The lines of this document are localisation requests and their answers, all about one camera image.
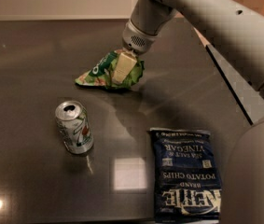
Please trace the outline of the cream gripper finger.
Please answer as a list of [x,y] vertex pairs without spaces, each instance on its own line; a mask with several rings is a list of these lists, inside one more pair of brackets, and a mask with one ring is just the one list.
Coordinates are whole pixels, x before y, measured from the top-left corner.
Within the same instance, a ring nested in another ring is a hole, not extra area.
[[116,84],[122,84],[127,75],[135,67],[136,63],[137,59],[132,53],[120,53],[112,75],[112,81]]

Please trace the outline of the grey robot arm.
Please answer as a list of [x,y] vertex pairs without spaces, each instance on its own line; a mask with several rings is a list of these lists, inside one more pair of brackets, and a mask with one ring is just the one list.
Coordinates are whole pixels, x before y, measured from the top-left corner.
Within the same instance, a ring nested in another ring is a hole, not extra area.
[[[138,0],[122,46],[142,55],[181,13],[264,98],[264,16],[232,0]],[[238,141],[223,181],[219,224],[264,224],[264,117]]]

